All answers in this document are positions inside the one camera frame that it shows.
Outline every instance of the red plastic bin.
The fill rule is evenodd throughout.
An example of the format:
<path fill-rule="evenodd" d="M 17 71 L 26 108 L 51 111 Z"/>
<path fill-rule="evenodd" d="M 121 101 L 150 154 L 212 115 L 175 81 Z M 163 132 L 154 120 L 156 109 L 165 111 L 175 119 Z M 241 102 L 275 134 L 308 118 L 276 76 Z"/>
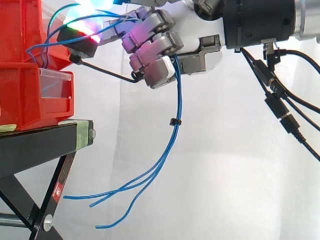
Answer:
<path fill-rule="evenodd" d="M 60 72 L 71 64 L 68 49 L 49 48 L 49 70 L 38 67 L 41 48 L 32 51 L 37 64 L 26 53 L 47 38 L 53 12 L 42 8 L 41 0 L 0 0 L 0 131 L 53 126 L 74 114 L 73 74 Z M 52 28 L 61 24 L 57 18 Z"/>
<path fill-rule="evenodd" d="M 57 83 L 51 84 L 35 64 L 0 63 L 0 126 L 25 131 L 56 125 L 74 114 L 72 72 L 52 72 L 69 79 L 53 75 Z"/>
<path fill-rule="evenodd" d="M 47 39 L 49 19 L 42 14 L 41 0 L 0 0 L 0 63 L 32 63 L 26 50 L 34 45 L 42 44 Z M 58 18 L 52 29 L 62 25 Z M 32 54 L 38 64 L 42 64 L 41 48 Z M 69 51 L 64 46 L 49 48 L 49 69 L 61 70 L 71 64 Z"/>

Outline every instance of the colorful led light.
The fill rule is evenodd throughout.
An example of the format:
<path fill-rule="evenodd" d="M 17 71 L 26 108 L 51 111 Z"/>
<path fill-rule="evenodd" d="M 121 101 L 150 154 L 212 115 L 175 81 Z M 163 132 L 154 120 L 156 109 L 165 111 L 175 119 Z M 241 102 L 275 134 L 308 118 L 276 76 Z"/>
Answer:
<path fill-rule="evenodd" d="M 94 8 L 86 5 L 74 6 L 67 13 L 63 24 L 67 24 L 70 21 L 81 18 L 89 15 L 97 15 L 99 14 Z M 88 18 L 85 20 L 76 21 L 68 24 L 68 27 L 78 30 L 86 35 L 94 34 L 103 29 L 104 23 L 101 17 Z M 98 35 L 93 35 L 90 38 L 100 43 L 102 37 L 102 33 Z"/>
<path fill-rule="evenodd" d="M 78 4 L 91 6 L 94 9 L 109 10 L 114 0 L 75 0 Z"/>

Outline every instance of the white backdrop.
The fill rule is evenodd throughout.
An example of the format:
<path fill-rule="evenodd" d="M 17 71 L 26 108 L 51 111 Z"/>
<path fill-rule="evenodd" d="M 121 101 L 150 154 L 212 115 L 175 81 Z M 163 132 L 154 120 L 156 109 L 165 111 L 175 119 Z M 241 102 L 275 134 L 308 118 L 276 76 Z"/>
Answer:
<path fill-rule="evenodd" d="M 67 4 L 47 2 L 55 9 Z M 113 11 L 123 13 L 126 7 Z M 315 41 L 292 39 L 280 45 L 320 61 Z M 261 46 L 248 49 L 262 57 Z M 112 229 L 95 229 L 120 218 L 137 190 L 95 208 L 88 207 L 91 201 L 61 200 L 54 223 L 65 240 L 320 238 L 320 164 L 285 133 L 242 55 L 223 53 L 213 71 L 182 77 L 183 124 L 176 145 L 128 218 Z M 120 42 L 101 47 L 91 62 L 131 72 Z M 93 119 L 97 138 L 77 153 L 63 193 L 118 188 L 149 169 L 165 149 L 172 132 L 169 121 L 176 114 L 176 84 L 151 90 L 143 82 L 119 82 L 85 67 L 69 70 L 75 73 L 75 117 Z M 277 71 L 292 91 L 320 106 L 320 76 L 309 65 L 286 56 Z M 320 151 L 319 134 L 300 122 Z M 38 203 L 56 163 L 18 174 Z M 0 210 L 10 212 L 1 204 Z M 5 230 L 0 228 L 1 240 L 27 239 L 26 230 Z"/>

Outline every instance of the metal bolt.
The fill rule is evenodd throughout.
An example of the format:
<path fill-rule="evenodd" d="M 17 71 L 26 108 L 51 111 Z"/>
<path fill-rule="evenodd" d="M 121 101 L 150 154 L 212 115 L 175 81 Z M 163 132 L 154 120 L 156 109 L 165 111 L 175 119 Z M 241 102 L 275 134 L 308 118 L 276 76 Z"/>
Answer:
<path fill-rule="evenodd" d="M 89 139 L 94 140 L 97 136 L 97 132 L 94 129 L 89 130 Z"/>
<path fill-rule="evenodd" d="M 44 231 L 49 232 L 53 226 L 54 226 L 54 217 L 51 214 L 49 214 L 45 217 L 43 221 L 43 229 Z"/>
<path fill-rule="evenodd" d="M 249 38 L 252 38 L 253 34 L 252 32 L 248 32 L 245 36 L 249 39 Z"/>

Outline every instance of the black metal stand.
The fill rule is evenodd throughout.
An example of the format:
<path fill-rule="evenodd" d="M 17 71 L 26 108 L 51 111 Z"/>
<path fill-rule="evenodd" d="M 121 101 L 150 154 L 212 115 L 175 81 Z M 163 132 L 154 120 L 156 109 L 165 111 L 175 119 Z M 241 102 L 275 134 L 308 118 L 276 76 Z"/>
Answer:
<path fill-rule="evenodd" d="M 77 150 L 93 144 L 92 121 L 26 132 L 0 133 L 0 198 L 15 213 L 0 214 L 0 226 L 28 228 L 30 240 L 62 240 L 53 218 Z M 14 174 L 59 158 L 39 208 Z"/>

